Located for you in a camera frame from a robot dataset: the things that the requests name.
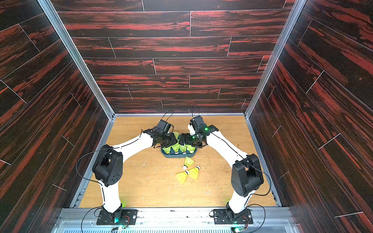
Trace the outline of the teal plastic storage box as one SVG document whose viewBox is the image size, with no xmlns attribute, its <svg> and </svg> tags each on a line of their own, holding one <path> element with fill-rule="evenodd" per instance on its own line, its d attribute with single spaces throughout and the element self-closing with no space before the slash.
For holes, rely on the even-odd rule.
<svg viewBox="0 0 373 233">
<path fill-rule="evenodd" d="M 175 153 L 172 147 L 169 147 L 170 153 L 166 153 L 164 151 L 164 148 L 161 148 L 160 151 L 161 153 L 166 157 L 166 158 L 183 158 L 183 157 L 193 157 L 196 152 L 198 151 L 197 148 L 193 151 L 190 152 L 189 150 L 186 150 L 186 152 L 182 152 L 181 150 L 178 151 L 178 153 Z"/>
</svg>

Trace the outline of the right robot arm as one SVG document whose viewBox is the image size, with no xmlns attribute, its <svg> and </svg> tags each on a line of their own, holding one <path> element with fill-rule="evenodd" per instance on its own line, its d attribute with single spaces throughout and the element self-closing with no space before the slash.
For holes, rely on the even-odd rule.
<svg viewBox="0 0 373 233">
<path fill-rule="evenodd" d="M 188 126 L 189 133 L 183 134 L 187 145 L 202 148 L 205 145 L 216 150 L 231 166 L 232 198 L 226 205 L 226 214 L 234 219 L 244 215 L 249 199 L 264 183 L 263 172 L 257 155 L 243 152 L 226 139 L 215 126 Z"/>
</svg>

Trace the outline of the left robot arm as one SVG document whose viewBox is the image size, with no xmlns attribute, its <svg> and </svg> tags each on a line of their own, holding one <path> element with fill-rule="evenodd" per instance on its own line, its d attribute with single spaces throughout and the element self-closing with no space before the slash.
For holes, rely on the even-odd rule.
<svg viewBox="0 0 373 233">
<path fill-rule="evenodd" d="M 92 171 L 101 185 L 103 206 L 102 213 L 113 223 L 122 217 L 122 204 L 119 199 L 119 180 L 123 174 L 123 163 L 136 153 L 160 144 L 167 148 L 177 143 L 174 133 L 156 133 L 148 129 L 129 141 L 109 146 L 102 146 Z"/>
</svg>

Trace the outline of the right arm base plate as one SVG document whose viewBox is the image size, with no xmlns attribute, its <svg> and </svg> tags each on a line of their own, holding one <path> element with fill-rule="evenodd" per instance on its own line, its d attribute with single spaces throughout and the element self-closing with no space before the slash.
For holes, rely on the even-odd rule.
<svg viewBox="0 0 373 233">
<path fill-rule="evenodd" d="M 234 213 L 231 209 L 213 209 L 209 216 L 213 218 L 216 225 L 227 225 L 227 224 L 244 224 L 251 225 L 253 224 L 253 219 L 251 211 L 248 208 L 245 208 L 239 213 Z"/>
</svg>

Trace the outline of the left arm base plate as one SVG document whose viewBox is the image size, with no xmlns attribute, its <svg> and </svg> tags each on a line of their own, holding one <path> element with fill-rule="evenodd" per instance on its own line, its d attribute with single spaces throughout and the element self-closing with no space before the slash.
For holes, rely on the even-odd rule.
<svg viewBox="0 0 373 233">
<path fill-rule="evenodd" d="M 129 226 L 135 225 L 137 220 L 137 209 L 121 209 L 110 213 L 102 209 L 97 219 L 97 225 Z"/>
</svg>

